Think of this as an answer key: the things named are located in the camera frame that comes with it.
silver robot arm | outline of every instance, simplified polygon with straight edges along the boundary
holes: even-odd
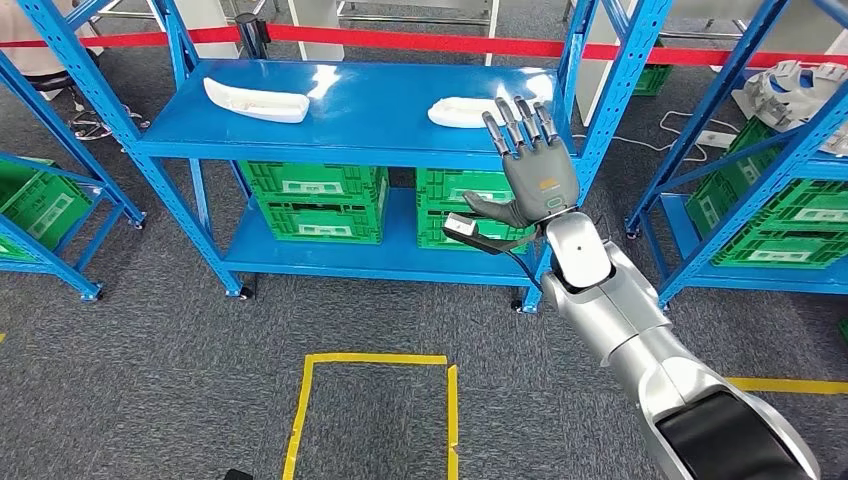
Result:
[[[649,453],[671,480],[818,479],[818,464],[798,432],[763,400],[740,391],[689,352],[657,307],[656,290],[591,219],[576,210],[579,186],[571,158],[545,107],[515,99],[495,103],[513,153],[488,112],[483,120],[503,158],[515,200],[464,194],[478,215],[514,227],[536,226],[553,251],[542,277],[545,297],[571,322],[601,366],[610,367],[637,411]],[[451,214],[444,232],[491,254],[521,242],[480,235]]]
[[[677,340],[656,290],[618,246],[602,242],[589,217],[565,213],[545,235],[557,259],[542,278],[545,296],[613,369],[668,479],[819,478],[812,452],[780,413]],[[607,273],[576,286],[571,270]]]

yellow floor marking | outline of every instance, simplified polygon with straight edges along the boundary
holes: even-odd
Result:
[[[848,394],[848,382],[744,377],[728,377],[727,380],[740,390],[755,392],[811,393],[823,395]]]
[[[448,367],[448,480],[459,479],[459,395],[456,365]]]
[[[408,355],[404,353],[313,353],[314,363],[399,363],[406,365],[447,365],[444,355]]]
[[[387,364],[402,364],[402,365],[447,365],[448,357],[444,355],[409,355],[401,353],[313,353],[306,356],[303,362],[303,379],[300,384],[300,395],[297,400],[297,413],[294,417],[292,425],[291,437],[289,437],[289,446],[286,450],[286,458],[283,465],[282,480],[294,480],[294,468],[297,463],[297,451],[300,447],[300,437],[303,433],[303,423],[306,421],[306,410],[309,407],[309,394],[312,391],[312,374],[316,363],[387,363]],[[448,443],[452,438],[458,440],[459,429],[456,415],[457,409],[457,388],[456,388],[456,365],[448,369],[448,395],[449,395],[449,410],[448,410]],[[453,399],[453,408],[450,407],[451,398]],[[450,415],[454,411],[454,420],[451,424]],[[458,465],[456,452],[453,446],[449,445],[448,451],[448,479],[457,480]]]

blue metal shelf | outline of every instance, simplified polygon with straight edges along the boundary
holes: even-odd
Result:
[[[830,0],[816,0],[825,11],[848,18],[844,7]],[[766,0],[751,20],[748,30],[730,55],[727,64],[709,87],[704,100],[695,109],[680,138],[663,161],[643,193],[637,206],[626,219],[628,234],[640,231],[649,242],[663,278],[657,289],[661,305],[665,305],[685,287],[739,288],[754,290],[787,290],[810,293],[848,293],[848,257],[827,269],[790,269],[757,267],[717,267],[713,256],[748,220],[781,191],[792,179],[848,181],[848,158],[819,151],[822,143],[848,120],[848,83],[843,84],[822,109],[805,125],[781,133],[766,141],[748,146],[711,164],[675,176],[701,130],[734,85],[744,75],[745,65],[758,45],[779,18],[788,0]],[[766,168],[749,190],[739,198],[712,231],[701,238],[685,209],[688,195],[669,193],[681,185],[717,170],[738,158],[761,149],[782,146],[774,162]],[[653,232],[650,214],[655,208],[664,213],[671,229],[679,265],[669,270],[665,253]]]
[[[278,241],[251,199],[224,264],[246,272],[532,286],[505,255],[418,248],[415,190],[392,188],[388,201],[383,243],[356,245]],[[524,261],[533,265],[535,258],[528,253]]]
[[[44,123],[59,143],[68,151],[71,158],[87,170],[90,176],[47,166],[5,152],[0,152],[0,161],[23,165],[50,175],[66,177],[76,182],[92,200],[92,204],[86,212],[71,226],[52,250],[41,245],[26,231],[0,215],[0,235],[13,241],[18,247],[35,259],[33,262],[0,260],[0,270],[55,275],[79,291],[84,301],[94,301],[99,297],[103,285],[88,280],[83,276],[82,272],[88,266],[94,254],[97,253],[97,250],[112,230],[112,227],[122,216],[125,215],[129,219],[129,223],[136,228],[141,228],[145,215],[124,194],[117,183],[97,163],[94,157],[91,156],[91,153],[71,134],[64,122],[41,97],[41,94],[32,88],[29,82],[15,69],[14,65],[12,65],[2,52],[0,52],[0,83],[6,85]],[[94,210],[104,200],[112,204],[112,211],[97,229],[91,240],[82,248],[76,262],[73,265],[69,264],[61,257],[62,253],[71,241],[74,240],[82,227],[87,224]]]
[[[555,75],[541,68],[201,60],[137,149],[159,157],[501,170],[479,129],[436,125],[427,110],[445,97],[551,99]],[[309,111],[298,124],[237,115],[209,100],[205,77],[307,94]]]
[[[89,0],[84,5],[93,9]],[[241,226],[228,252],[212,237],[202,175],[205,160],[228,161],[250,198],[235,160],[316,162],[497,171],[501,160],[483,129],[449,129],[432,124],[427,110],[440,98],[493,98],[522,95],[552,100],[551,113],[575,157],[579,203],[586,198],[636,82],[671,8],[667,0],[642,0],[630,18],[617,0],[604,0],[621,12],[620,48],[612,62],[583,148],[569,132],[576,70],[600,0],[579,0],[568,29],[567,48],[556,70],[476,67],[201,60],[173,0],[153,2],[166,25],[177,91],[152,126],[139,132],[114,92],[91,62],[67,20],[49,0],[18,0],[48,46],[68,65],[74,80],[109,123],[115,138],[162,198],[177,223],[223,283],[238,296],[236,272],[342,275],[446,282],[529,286],[507,258],[475,252],[418,249],[411,192],[393,191],[382,246],[277,242],[248,200]],[[300,92],[311,98],[301,124],[283,125],[243,117],[218,108],[206,96],[209,76],[236,87]],[[196,208],[182,197],[164,168],[165,158],[188,159]],[[538,279],[550,268],[550,248],[535,256]],[[524,311],[535,312],[541,292],[529,288]]]

stacked crates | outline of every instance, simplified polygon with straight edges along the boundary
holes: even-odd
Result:
[[[253,161],[239,167],[277,240],[382,242],[386,167]]]
[[[732,153],[772,130],[752,118]],[[779,153],[761,150],[704,178],[686,204],[701,237],[730,210]],[[794,180],[772,197],[712,259],[717,266],[823,269],[848,253],[848,183]]]
[[[462,198],[466,190],[498,203],[512,200],[512,189],[502,172],[478,172],[472,170],[443,170],[418,168],[415,170],[416,204],[418,207],[418,246],[421,248],[446,248],[473,250],[472,247],[447,238],[442,231],[445,218],[451,212],[477,221],[480,233],[501,240],[517,240],[531,229],[513,228],[471,212]],[[514,250],[527,251],[522,245]]]
[[[662,42],[657,40],[654,46],[662,47],[663,45]],[[671,65],[645,64],[645,68],[639,75],[639,80],[636,81],[633,96],[656,97],[668,76],[671,75],[671,68]]]
[[[29,160],[53,165],[50,160]],[[91,199],[66,177],[0,162],[0,215],[50,250],[90,206]],[[33,258],[11,238],[0,235],[0,260],[27,262]]]

floor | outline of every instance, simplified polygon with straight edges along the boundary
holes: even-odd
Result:
[[[504,3],[502,35],[561,36],[560,2]],[[150,28],[112,22],[104,30]],[[296,50],[275,44],[271,54],[292,57]],[[482,61],[364,49],[348,56]],[[101,63],[119,96],[147,116],[173,90],[161,48],[112,50]],[[496,63],[540,65],[501,57]],[[711,75],[675,68],[659,97],[631,101],[618,135],[670,143],[673,136],[657,122],[668,110],[691,111],[698,97],[692,92],[704,91]],[[6,91],[0,106],[0,149],[73,168]],[[56,108],[67,114],[68,99],[57,99]],[[730,106],[720,118],[741,122]],[[510,288],[267,275],[258,279],[255,300],[225,298],[117,144],[88,147],[149,212],[147,228],[116,228],[94,258],[88,273],[106,284],[96,304],[78,302],[50,277],[0,274],[0,479],[216,479],[229,468],[278,478],[304,356],[327,351],[447,355],[459,371],[461,478],[658,478],[621,389],[550,309],[513,313],[508,305],[519,292]],[[647,245],[625,240],[620,219],[661,158],[613,143],[585,207],[609,220],[613,239],[652,280]],[[169,169],[184,191],[190,188],[185,164]],[[240,196],[223,165],[209,168],[207,181],[216,232],[226,239]],[[409,181],[409,172],[393,172],[393,182]],[[659,234],[670,247],[667,232]],[[683,343],[722,374],[848,380],[848,346],[836,332],[848,316],[844,298],[690,289],[668,315]],[[440,366],[317,366],[296,478],[442,478],[446,388]],[[810,443],[824,478],[839,478],[848,468],[846,397],[763,396]]]

